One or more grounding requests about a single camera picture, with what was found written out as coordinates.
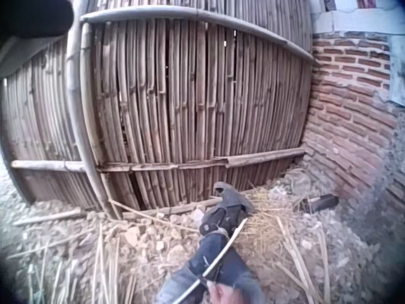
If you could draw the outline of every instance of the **jeans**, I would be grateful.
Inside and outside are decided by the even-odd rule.
[[[172,304],[177,300],[197,280],[197,276],[203,274],[211,265],[227,241],[228,238],[221,233],[214,232],[203,237],[196,255],[163,284],[156,297],[156,303]],[[265,296],[257,280],[233,248],[229,249],[220,262],[216,278],[208,277],[208,279],[241,290],[245,303],[263,304],[265,302]],[[182,303],[200,303],[205,291],[204,285],[200,284]]]

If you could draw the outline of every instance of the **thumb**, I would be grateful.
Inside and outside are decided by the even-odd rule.
[[[209,292],[209,296],[211,299],[211,303],[220,304],[221,303],[220,290],[211,281],[207,281],[207,286],[208,286],[208,292]]]

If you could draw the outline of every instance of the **bamboo fence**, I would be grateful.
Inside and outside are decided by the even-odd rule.
[[[1,90],[1,144],[27,196],[120,218],[108,199],[200,201],[216,181],[245,190],[303,154],[308,0],[77,1],[67,37]]]

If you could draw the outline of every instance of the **shoe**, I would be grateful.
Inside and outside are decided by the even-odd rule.
[[[226,182],[216,182],[214,191],[222,197],[222,201],[207,211],[202,218],[199,231],[203,236],[213,231],[226,232],[230,238],[248,213],[253,213],[255,209],[243,195]]]

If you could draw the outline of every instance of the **rocky ground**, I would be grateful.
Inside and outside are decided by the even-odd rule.
[[[385,249],[380,243],[374,240],[367,244],[355,234],[340,220],[341,207],[314,215],[294,211],[302,198],[321,192],[300,169],[252,191],[248,198],[258,213],[248,220],[238,237],[237,251],[258,277],[268,303],[307,303],[305,292],[280,268],[285,267],[299,278],[277,219],[291,233],[322,298],[326,268],[318,236],[323,230],[332,303],[378,303],[384,286],[389,285]],[[95,213],[76,220],[13,226],[18,219],[69,209],[59,201],[24,205],[0,164],[2,263],[22,300],[152,303],[170,273],[195,252],[199,239],[196,228],[205,212],[200,207],[193,213],[160,217],[180,228],[148,218],[110,221]],[[67,243],[52,246],[55,241],[77,234]],[[28,250],[36,252],[7,258]],[[376,279],[370,282],[370,276]]]

